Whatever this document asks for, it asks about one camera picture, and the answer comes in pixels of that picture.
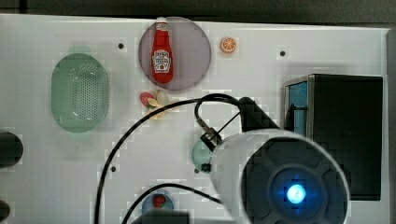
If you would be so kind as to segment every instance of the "red object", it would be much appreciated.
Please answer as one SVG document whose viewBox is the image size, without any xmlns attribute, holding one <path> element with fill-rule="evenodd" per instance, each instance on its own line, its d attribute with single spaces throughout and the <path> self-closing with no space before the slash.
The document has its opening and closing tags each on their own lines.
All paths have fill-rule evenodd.
<svg viewBox="0 0 396 224">
<path fill-rule="evenodd" d="M 152 200 L 155 208 L 161 208 L 166 203 L 166 199 L 163 195 L 159 194 L 154 197 Z"/>
<path fill-rule="evenodd" d="M 142 102 L 145 107 L 149 107 L 149 98 L 155 99 L 155 97 L 149 92 L 143 91 L 140 93 L 140 102 Z"/>
<path fill-rule="evenodd" d="M 166 18 L 158 18 L 155 27 L 151 50 L 151 74 L 156 81 L 168 83 L 173 78 L 174 62 Z"/>
</svg>

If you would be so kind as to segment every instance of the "purple plate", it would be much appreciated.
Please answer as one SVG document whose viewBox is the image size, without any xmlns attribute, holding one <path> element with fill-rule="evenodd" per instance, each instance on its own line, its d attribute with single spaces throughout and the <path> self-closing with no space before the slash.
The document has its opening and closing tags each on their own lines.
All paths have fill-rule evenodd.
<svg viewBox="0 0 396 224">
<path fill-rule="evenodd" d="M 168 17 L 169 37 L 174 61 L 174 77 L 159 83 L 151 75 L 150 55 L 154 41 L 154 23 L 143 34 L 139 44 L 139 63 L 143 72 L 157 86 L 169 91 L 181 91 L 196 85 L 210 65 L 211 49 L 205 32 L 195 22 Z"/>
</svg>

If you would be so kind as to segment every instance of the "orange slice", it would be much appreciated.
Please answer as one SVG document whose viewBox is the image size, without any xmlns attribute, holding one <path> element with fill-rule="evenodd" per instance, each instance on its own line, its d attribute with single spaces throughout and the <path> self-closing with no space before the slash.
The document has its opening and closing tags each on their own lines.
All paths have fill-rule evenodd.
<svg viewBox="0 0 396 224">
<path fill-rule="evenodd" d="M 236 49 L 236 40 L 226 37 L 221 40 L 220 48 L 224 53 L 232 53 Z"/>
</svg>

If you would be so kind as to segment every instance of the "blue light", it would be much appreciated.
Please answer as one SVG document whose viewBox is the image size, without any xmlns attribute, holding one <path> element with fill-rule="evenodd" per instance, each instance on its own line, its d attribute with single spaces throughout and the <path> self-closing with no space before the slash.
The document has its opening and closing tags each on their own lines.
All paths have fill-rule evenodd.
<svg viewBox="0 0 396 224">
<path fill-rule="evenodd" d="M 301 185 L 293 185 L 288 189 L 288 199 L 291 203 L 300 203 L 305 198 L 305 189 Z"/>
</svg>

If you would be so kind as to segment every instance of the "ketchup label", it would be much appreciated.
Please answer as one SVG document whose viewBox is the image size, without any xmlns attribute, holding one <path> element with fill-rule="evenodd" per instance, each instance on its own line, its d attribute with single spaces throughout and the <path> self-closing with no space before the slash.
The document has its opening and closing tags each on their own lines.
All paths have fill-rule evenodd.
<svg viewBox="0 0 396 224">
<path fill-rule="evenodd" d="M 156 28 L 157 28 L 157 30 L 168 31 L 168 24 L 166 24 L 166 23 L 157 23 Z"/>
<path fill-rule="evenodd" d="M 169 52 L 164 49 L 158 49 L 154 51 L 152 56 L 152 62 L 154 65 L 155 73 L 168 73 L 171 67 L 171 58 Z"/>
</svg>

